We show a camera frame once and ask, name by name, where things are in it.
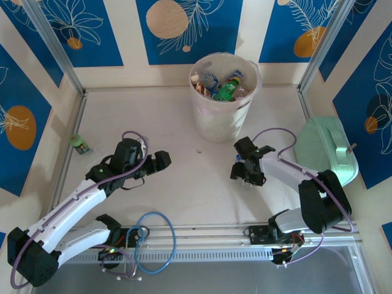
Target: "mint green container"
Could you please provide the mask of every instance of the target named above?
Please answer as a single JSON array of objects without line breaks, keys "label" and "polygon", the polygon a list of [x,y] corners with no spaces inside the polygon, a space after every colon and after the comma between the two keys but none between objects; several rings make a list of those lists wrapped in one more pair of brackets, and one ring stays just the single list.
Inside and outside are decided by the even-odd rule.
[{"label": "mint green container", "polygon": [[316,116],[307,121],[294,146],[297,162],[312,170],[335,172],[342,186],[358,175],[358,162],[335,116]]}]

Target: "white trash bin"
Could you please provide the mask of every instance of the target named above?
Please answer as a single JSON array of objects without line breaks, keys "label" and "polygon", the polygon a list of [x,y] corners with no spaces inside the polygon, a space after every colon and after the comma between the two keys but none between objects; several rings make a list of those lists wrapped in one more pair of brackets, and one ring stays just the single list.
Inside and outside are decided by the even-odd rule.
[{"label": "white trash bin", "polygon": [[[224,78],[239,69],[244,74],[241,86],[252,91],[247,97],[234,102],[219,102],[201,95],[190,82],[190,76],[207,62],[206,68],[224,83]],[[230,53],[214,53],[197,61],[189,74],[194,119],[198,133],[207,141],[225,143],[240,132],[252,99],[262,87],[262,79],[255,63]]]}]

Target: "battery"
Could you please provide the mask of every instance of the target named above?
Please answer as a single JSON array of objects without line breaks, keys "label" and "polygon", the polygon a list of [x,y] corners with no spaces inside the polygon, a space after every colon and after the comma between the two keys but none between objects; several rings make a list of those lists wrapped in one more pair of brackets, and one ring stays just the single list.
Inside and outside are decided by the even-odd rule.
[{"label": "battery", "polygon": [[79,134],[72,134],[69,138],[69,143],[75,148],[76,151],[78,151],[79,154],[84,154],[90,151],[90,148]]}]

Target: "robotic arm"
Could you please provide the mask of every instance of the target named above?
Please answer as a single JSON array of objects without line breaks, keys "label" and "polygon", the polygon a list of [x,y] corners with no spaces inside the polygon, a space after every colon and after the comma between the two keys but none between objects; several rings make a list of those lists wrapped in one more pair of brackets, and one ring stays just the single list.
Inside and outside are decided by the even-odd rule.
[{"label": "robotic arm", "polygon": [[[20,257],[17,271],[33,286],[38,287],[49,280],[68,259],[98,244],[114,244],[119,239],[121,225],[108,215],[97,219],[74,232],[69,230],[93,207],[103,202],[116,189],[122,188],[127,179],[140,179],[164,170],[171,164],[168,152],[148,155],[144,164],[134,172],[144,158],[142,144],[131,138],[118,143],[114,155],[90,169],[76,190],[48,215],[22,231],[13,229],[8,236],[8,263],[14,265],[19,253],[28,245]],[[93,185],[113,177],[97,187]]]},{"label": "robotic arm", "polygon": [[[251,244],[292,243],[292,233],[310,229],[321,234],[351,215],[352,209],[343,188],[331,170],[317,172],[299,166],[276,155],[270,146],[256,147],[249,137],[240,139],[234,145],[242,161],[232,167],[230,178],[241,178],[255,186],[266,182],[265,176],[273,176],[288,185],[300,195],[301,207],[277,213],[268,220],[266,226],[250,226]],[[335,197],[322,197],[326,190]]]}]

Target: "white platform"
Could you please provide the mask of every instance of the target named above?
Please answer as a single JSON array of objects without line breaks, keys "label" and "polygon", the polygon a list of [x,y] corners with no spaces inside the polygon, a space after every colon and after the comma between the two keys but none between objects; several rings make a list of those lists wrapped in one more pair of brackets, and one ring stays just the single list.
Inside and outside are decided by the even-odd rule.
[{"label": "white platform", "polygon": [[[188,91],[188,87],[135,88],[88,94],[79,134],[94,152],[81,156],[73,151],[62,199],[93,165],[114,153],[121,134],[127,130],[136,130],[149,138],[150,154],[168,151],[172,164],[146,177],[142,187],[129,192],[117,190],[79,225],[101,214],[109,214],[122,225],[133,225],[149,211],[166,214],[176,225],[264,222],[283,209],[299,207],[298,195],[274,178],[267,178],[263,187],[250,190],[230,179],[235,141],[215,144],[199,136]],[[253,101],[238,138],[253,138],[269,127],[286,127],[298,133],[304,123],[294,86],[263,88]],[[279,150],[291,142],[290,135],[272,131],[256,144]],[[294,159],[292,151],[286,156]],[[126,186],[138,183],[130,179]],[[152,218],[146,224],[164,223]]]}]

